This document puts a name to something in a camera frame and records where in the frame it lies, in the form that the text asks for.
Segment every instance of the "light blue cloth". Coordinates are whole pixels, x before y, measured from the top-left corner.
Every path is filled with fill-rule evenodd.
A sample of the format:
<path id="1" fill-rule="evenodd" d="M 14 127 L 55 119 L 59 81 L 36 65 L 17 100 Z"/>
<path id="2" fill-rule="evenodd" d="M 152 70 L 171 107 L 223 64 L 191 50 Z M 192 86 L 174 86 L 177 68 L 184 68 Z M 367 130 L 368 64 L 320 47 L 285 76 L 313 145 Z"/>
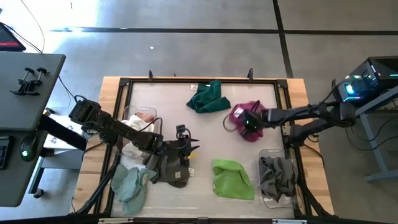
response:
<path id="1" fill-rule="evenodd" d="M 123 165 L 118 165 L 111 187 L 119 201 L 124 202 L 123 214 L 134 215 L 141 211 L 146 197 L 146 183 L 155 175 L 156 172 L 146 168 L 133 167 L 127 170 Z"/>

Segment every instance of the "lime green cloth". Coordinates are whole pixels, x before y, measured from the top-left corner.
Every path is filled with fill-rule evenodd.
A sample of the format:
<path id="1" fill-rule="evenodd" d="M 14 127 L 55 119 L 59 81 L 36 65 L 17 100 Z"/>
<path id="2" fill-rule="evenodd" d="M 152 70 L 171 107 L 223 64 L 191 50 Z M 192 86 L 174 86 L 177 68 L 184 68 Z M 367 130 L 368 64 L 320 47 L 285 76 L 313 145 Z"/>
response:
<path id="1" fill-rule="evenodd" d="M 213 163 L 215 174 L 213 191 L 217 196 L 254 199 L 254 189 L 243 166 L 236 161 L 215 159 Z"/>
<path id="2" fill-rule="evenodd" d="M 231 108 L 231 103 L 221 97 L 221 82 L 214 80 L 209 84 L 199 83 L 198 91 L 187 103 L 197 113 L 211 113 Z"/>

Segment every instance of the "white label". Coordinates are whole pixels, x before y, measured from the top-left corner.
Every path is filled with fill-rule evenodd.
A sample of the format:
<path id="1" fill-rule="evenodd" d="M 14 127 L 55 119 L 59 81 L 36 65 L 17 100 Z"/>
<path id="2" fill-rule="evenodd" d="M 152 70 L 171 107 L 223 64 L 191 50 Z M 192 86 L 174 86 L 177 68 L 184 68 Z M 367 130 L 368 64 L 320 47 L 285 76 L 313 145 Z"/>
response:
<path id="1" fill-rule="evenodd" d="M 237 108 L 234 112 L 234 117 L 238 118 L 241 114 L 243 113 L 243 109 L 242 108 Z"/>
<path id="2" fill-rule="evenodd" d="M 193 174 L 195 173 L 195 170 L 192 169 L 192 168 L 188 168 L 188 171 L 189 171 L 189 176 L 193 177 Z"/>
<path id="3" fill-rule="evenodd" d="M 144 176 L 142 177 L 142 184 L 146 184 L 148 182 L 148 174 L 144 174 Z"/>

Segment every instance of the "gray desk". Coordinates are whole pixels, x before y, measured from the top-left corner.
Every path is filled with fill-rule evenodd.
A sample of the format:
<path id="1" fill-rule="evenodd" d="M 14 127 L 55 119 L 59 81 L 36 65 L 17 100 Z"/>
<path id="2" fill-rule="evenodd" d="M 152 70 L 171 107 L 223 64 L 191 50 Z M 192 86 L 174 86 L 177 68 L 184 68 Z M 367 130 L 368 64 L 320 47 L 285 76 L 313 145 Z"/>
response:
<path id="1" fill-rule="evenodd" d="M 19 148 L 23 138 L 36 129 L 45 105 L 65 61 L 64 55 L 0 52 L 0 136 L 13 136 L 14 144 L 9 153 L 7 169 L 0 170 L 0 207 L 16 207 L 22 202 L 30 177 L 39 159 L 46 131 L 39 131 L 39 148 L 33 161 L 20 158 Z M 17 96 L 9 90 L 19 88 L 17 79 L 25 74 L 25 68 L 47 69 L 42 75 L 43 84 L 36 88 L 39 96 Z M 36 79 L 29 75 L 26 80 Z"/>

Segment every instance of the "gray cloth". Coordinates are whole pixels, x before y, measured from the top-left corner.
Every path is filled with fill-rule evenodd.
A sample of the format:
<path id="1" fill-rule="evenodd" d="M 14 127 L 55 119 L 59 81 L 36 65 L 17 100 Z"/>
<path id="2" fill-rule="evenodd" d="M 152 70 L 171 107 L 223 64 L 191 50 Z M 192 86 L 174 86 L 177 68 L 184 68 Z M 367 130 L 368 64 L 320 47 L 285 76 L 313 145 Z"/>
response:
<path id="1" fill-rule="evenodd" d="M 294 195 L 297 169 L 293 166 L 291 159 L 260 157 L 259 170 L 259 187 L 266 197 L 271 197 L 278 202 L 282 194 L 288 197 Z"/>
<path id="2" fill-rule="evenodd" d="M 170 150 L 166 156 L 149 155 L 143 164 L 157 173 L 151 178 L 152 183 L 167 182 L 174 187 L 185 187 L 189 179 L 189 160 L 181 159 L 178 150 Z"/>

